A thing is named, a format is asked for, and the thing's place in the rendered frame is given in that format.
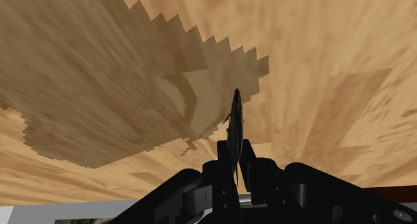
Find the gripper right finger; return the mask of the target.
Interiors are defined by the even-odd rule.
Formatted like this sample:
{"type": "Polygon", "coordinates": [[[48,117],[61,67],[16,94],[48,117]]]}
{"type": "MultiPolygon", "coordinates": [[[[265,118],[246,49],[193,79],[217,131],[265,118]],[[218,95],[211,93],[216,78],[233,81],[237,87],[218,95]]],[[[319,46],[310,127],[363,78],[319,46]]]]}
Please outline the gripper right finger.
{"type": "Polygon", "coordinates": [[[254,204],[265,203],[293,224],[417,224],[417,211],[302,162],[284,169],[258,157],[249,140],[240,166],[254,204]]]}

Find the dark grey fish figure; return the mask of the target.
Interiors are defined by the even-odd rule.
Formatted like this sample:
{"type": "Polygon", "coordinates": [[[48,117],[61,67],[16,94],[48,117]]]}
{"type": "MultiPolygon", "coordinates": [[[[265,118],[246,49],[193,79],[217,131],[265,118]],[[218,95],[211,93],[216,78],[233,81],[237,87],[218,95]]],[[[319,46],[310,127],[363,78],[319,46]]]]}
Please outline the dark grey fish figure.
{"type": "Polygon", "coordinates": [[[231,111],[224,122],[229,121],[227,128],[227,148],[231,156],[232,177],[238,176],[238,163],[243,151],[243,105],[240,90],[237,88],[233,95],[231,111]]]}

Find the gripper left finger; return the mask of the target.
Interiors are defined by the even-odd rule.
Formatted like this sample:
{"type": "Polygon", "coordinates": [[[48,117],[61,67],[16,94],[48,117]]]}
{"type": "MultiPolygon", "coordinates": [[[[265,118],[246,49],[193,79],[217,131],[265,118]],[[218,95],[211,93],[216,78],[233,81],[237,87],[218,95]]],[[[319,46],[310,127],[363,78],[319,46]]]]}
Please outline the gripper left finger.
{"type": "Polygon", "coordinates": [[[227,142],[202,172],[182,169],[113,218],[109,224],[242,224],[227,142]]]}

